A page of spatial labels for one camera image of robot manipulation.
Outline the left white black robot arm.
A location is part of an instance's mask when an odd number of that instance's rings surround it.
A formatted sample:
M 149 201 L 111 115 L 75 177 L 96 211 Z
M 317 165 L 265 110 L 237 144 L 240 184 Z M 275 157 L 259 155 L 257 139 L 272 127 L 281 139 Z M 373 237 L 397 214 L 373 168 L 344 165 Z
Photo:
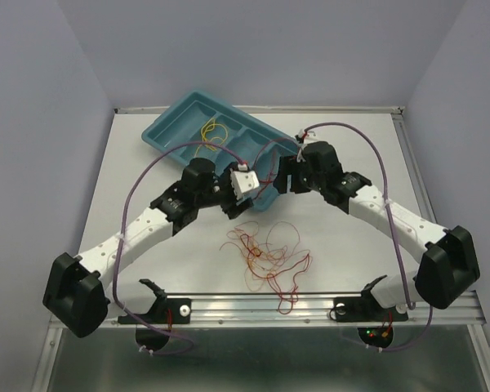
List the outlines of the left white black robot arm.
M 251 208 L 257 174 L 245 163 L 231 163 L 220 174 L 207 158 L 194 158 L 181 178 L 153 200 L 133 221 L 76 256 L 64 252 L 51 265 L 43 305 L 75 336 L 92 334 L 115 309 L 127 308 L 118 295 L 118 274 L 159 243 L 180 233 L 200 210 L 219 207 L 229 219 Z

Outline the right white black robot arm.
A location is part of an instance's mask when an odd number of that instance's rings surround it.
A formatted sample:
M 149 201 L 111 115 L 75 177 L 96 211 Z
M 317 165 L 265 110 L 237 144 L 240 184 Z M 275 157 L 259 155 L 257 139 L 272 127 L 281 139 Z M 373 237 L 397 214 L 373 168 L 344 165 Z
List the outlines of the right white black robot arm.
M 415 271 L 379 277 L 365 287 L 359 308 L 370 319 L 407 302 L 445 310 L 480 277 L 467 229 L 445 228 L 391 201 L 368 178 L 344 171 L 327 142 L 309 143 L 299 154 L 280 158 L 274 188 L 280 194 L 319 193 L 326 203 L 388 236 L 395 251 L 404 250 L 417 262 Z

